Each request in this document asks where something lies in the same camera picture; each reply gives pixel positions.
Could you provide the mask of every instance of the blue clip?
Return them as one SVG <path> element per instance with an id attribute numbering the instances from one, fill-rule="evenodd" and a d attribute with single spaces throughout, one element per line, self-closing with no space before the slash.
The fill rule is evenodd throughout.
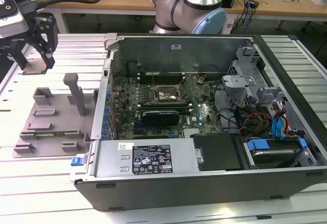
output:
<path id="1" fill-rule="evenodd" d="M 80 157 L 73 157 L 71 160 L 71 166 L 82 166 L 84 159 Z"/>
<path id="2" fill-rule="evenodd" d="M 247 143 L 250 151 L 270 149 L 266 139 L 252 139 Z"/>
<path id="3" fill-rule="evenodd" d="M 302 146 L 303 148 L 305 148 L 305 147 L 308 146 L 308 145 L 307 145 L 307 142 L 306 142 L 303 138 L 300 138 L 299 142 L 300 142 L 300 144 L 301 144 L 301 146 Z"/>

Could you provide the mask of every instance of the floor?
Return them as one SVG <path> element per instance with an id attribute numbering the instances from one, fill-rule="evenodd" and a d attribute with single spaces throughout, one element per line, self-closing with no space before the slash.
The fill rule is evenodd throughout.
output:
<path id="1" fill-rule="evenodd" d="M 148 33 L 155 23 L 154 16 L 66 14 L 65 17 L 71 33 Z M 303 21 L 285 21 L 280 30 L 275 29 L 275 24 L 275 20 L 254 19 L 245 34 L 296 35 L 313 54 L 327 39 L 327 25 L 321 22 L 309 24 L 304 32 L 301 32 L 306 24 Z M 327 44 L 324 47 L 316 57 L 327 66 Z M 0 81 L 10 66 L 11 61 L 0 55 Z"/>

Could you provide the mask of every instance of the slotted aluminum surface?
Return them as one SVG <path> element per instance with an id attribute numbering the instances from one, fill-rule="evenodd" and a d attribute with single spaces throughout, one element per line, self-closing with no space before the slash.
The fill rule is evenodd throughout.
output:
<path id="1" fill-rule="evenodd" d="M 327 75 L 311 53 L 298 41 L 288 36 L 263 36 L 280 64 L 290 76 L 312 109 L 327 127 Z M 277 81 L 266 69 L 274 86 Z"/>
<path id="2" fill-rule="evenodd" d="M 61 84 L 66 72 L 78 73 L 79 85 L 85 93 L 99 87 L 104 61 L 103 37 L 102 34 L 60 35 L 53 69 L 36 76 L 22 76 L 16 69 L 4 87 L 0 95 L 0 223 L 294 224 L 327 220 L 326 183 L 305 189 L 289 200 L 102 213 L 94 210 L 69 181 L 71 157 L 12 158 L 13 145 L 32 108 L 36 87 L 51 87 L 53 93 L 69 93 Z M 258 220 L 257 215 L 272 218 Z"/>

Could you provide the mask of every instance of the power supply label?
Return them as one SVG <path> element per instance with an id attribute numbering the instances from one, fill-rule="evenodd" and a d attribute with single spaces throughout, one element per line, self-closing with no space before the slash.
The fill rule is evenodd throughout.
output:
<path id="1" fill-rule="evenodd" d="M 172 173 L 170 146 L 134 146 L 132 168 L 135 175 Z"/>

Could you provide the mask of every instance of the power connector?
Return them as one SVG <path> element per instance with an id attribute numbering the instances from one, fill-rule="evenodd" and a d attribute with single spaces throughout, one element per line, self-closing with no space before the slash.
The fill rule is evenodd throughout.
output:
<path id="1" fill-rule="evenodd" d="M 259 6 L 259 2 L 256 2 L 254 0 L 249 0 L 249 3 L 252 9 L 255 9 Z"/>

